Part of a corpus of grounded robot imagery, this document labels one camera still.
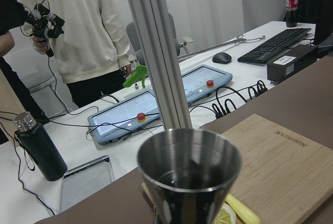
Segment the lemon slice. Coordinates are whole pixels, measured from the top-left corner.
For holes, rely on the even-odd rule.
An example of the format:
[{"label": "lemon slice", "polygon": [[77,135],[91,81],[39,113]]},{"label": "lemon slice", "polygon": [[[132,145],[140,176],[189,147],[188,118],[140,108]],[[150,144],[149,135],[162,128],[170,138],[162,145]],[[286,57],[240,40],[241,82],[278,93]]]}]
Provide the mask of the lemon slice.
[{"label": "lemon slice", "polygon": [[236,214],[226,203],[223,203],[212,224],[236,224]]}]

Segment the dark green thermos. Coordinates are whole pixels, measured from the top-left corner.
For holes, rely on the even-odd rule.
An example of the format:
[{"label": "dark green thermos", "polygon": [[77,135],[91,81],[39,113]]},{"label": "dark green thermos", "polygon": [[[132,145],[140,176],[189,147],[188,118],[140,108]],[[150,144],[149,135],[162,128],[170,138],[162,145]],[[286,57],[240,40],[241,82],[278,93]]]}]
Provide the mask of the dark green thermos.
[{"label": "dark green thermos", "polygon": [[42,123],[37,122],[30,112],[17,115],[13,122],[20,145],[30,154],[48,181],[55,181],[67,171],[67,165],[53,144]]}]

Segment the metal cup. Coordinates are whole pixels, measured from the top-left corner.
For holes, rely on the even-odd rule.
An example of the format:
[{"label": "metal cup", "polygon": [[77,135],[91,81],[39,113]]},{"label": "metal cup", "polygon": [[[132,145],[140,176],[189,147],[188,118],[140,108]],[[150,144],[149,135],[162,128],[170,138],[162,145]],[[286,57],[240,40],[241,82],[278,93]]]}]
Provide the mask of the metal cup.
[{"label": "metal cup", "polygon": [[164,224],[211,224],[241,168],[238,149],[202,129],[158,133],[137,161]]}]

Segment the red emergency stop button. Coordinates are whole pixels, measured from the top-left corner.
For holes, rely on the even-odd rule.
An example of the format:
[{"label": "red emergency stop button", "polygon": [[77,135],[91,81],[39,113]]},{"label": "red emergency stop button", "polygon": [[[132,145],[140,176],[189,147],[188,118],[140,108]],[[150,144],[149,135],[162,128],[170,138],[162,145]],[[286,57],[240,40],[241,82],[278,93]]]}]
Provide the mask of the red emergency stop button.
[{"label": "red emergency stop button", "polygon": [[212,87],[214,87],[214,81],[213,80],[207,80],[206,85],[207,85],[207,88],[212,88]]},{"label": "red emergency stop button", "polygon": [[139,113],[139,114],[137,114],[137,121],[140,123],[140,122],[143,122],[143,121],[145,121],[147,118],[146,118],[146,115],[143,113],[143,112],[141,112],[141,113]]}]

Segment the black pants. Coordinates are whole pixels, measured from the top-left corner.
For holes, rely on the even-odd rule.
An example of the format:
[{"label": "black pants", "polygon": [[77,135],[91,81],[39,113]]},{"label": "black pants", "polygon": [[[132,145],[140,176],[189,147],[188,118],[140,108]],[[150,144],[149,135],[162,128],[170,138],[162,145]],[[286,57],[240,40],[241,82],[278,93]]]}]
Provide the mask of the black pants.
[{"label": "black pants", "polygon": [[121,90],[126,81],[123,72],[119,69],[105,75],[67,84],[73,102],[78,107],[95,102],[102,94],[112,94]]},{"label": "black pants", "polygon": [[[29,90],[26,88],[24,83],[21,81],[16,72],[14,72],[10,65],[5,61],[3,57],[0,57],[0,69],[2,70],[4,76],[8,80],[10,86],[15,92],[16,96],[20,100],[21,104],[26,111],[29,111],[31,115],[39,120],[41,123],[49,122],[49,119],[45,116],[43,110],[39,107],[33,97],[30,95]],[[6,136],[0,130],[0,144],[7,141]]]}]

